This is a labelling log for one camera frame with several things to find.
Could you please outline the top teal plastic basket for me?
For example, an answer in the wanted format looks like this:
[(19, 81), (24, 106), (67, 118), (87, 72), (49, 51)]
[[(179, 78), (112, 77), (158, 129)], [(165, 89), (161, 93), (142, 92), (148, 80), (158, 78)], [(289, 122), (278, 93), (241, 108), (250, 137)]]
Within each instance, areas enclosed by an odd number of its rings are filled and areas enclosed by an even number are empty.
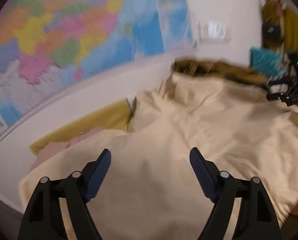
[(252, 47), (250, 49), (250, 65), (256, 72), (269, 79), (281, 76), (286, 72), (281, 56), (266, 48)]

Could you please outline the olive brown jacket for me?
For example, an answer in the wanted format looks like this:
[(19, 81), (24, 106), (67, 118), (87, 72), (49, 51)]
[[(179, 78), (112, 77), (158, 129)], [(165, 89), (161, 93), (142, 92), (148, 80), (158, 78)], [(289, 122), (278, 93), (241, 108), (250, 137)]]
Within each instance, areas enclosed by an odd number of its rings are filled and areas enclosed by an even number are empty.
[(180, 59), (174, 61), (172, 70), (191, 77), (219, 77), (244, 85), (257, 86), (267, 92), (270, 90), (265, 75), (251, 67), (236, 66), (225, 61)]

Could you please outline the colourful wall map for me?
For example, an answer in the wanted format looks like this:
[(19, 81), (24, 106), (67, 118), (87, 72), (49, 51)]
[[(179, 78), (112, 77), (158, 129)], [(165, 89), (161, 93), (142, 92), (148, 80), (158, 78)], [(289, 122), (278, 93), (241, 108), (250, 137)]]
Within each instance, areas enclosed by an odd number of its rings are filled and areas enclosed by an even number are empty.
[(186, 0), (8, 0), (0, 11), (0, 140), (68, 87), (193, 48)]

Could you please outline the cream large garment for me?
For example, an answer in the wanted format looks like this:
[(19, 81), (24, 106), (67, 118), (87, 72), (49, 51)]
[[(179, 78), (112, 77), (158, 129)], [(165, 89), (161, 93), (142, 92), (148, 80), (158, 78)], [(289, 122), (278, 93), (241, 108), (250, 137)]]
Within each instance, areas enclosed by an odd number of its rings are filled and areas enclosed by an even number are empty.
[(257, 176), (284, 223), (298, 202), (298, 111), (259, 87), (173, 74), (137, 94), (128, 131), (104, 129), (29, 172), (23, 206), (41, 177), (62, 179), (110, 150), (88, 209), (104, 239), (197, 239), (212, 210), (189, 162), (197, 147), (233, 177)]

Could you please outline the pink cloth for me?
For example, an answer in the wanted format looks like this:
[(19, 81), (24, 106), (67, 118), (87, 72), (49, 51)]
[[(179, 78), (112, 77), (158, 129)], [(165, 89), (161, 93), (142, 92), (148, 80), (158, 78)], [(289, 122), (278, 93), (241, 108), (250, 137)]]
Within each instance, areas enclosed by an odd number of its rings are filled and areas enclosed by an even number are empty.
[(80, 136), (70, 139), (69, 141), (49, 142), (44, 148), (42, 148), (38, 152), (37, 159), (34, 162), (34, 164), (31, 166), (30, 171), (34, 170), (36, 167), (38, 167), (48, 159), (52, 158), (54, 155), (58, 154), (59, 152), (77, 144), (80, 141), (83, 141), (91, 137), (96, 133), (99, 133), (102, 130), (103, 128), (96, 127), (84, 134), (81, 134)]

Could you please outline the black hanging handbag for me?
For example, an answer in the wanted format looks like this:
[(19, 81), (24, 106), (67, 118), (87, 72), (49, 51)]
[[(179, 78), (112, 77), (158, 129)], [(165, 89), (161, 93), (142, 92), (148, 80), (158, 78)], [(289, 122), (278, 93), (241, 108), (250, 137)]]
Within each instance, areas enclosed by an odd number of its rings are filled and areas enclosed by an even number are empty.
[(279, 25), (271, 25), (265, 23), (262, 25), (263, 41), (266, 43), (273, 43), (281, 45), (283, 43), (281, 28)]

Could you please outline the yellow green blanket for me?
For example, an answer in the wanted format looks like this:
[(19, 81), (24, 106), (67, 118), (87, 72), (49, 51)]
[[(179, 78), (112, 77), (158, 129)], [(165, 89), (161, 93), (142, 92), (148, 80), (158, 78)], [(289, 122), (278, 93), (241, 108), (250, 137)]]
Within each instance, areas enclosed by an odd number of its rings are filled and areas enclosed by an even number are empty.
[(29, 146), (34, 155), (50, 142), (69, 141), (94, 128), (127, 131), (132, 110), (127, 99), (107, 105), (49, 133)]

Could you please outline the mustard hanging coat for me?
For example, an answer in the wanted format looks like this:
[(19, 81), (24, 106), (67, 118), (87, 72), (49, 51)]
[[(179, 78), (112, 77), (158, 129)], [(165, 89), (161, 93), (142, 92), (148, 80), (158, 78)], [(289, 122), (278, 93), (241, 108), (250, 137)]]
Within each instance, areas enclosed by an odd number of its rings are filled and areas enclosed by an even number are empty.
[(278, 6), (279, 3), (266, 2), (261, 9), (261, 15), (263, 24), (280, 26), (284, 41), (281, 45), (263, 41), (263, 46), (274, 51), (283, 47), (285, 53), (295, 51), (298, 54), (298, 14), (288, 6)]

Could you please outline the white wall paper sheet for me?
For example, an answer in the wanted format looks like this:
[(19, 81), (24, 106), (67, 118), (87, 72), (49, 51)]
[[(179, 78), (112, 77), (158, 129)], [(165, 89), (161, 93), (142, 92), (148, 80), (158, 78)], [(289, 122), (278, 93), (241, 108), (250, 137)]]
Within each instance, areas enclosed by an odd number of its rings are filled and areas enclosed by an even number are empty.
[(198, 24), (200, 44), (228, 44), (232, 40), (231, 29), (222, 22), (208, 21)]

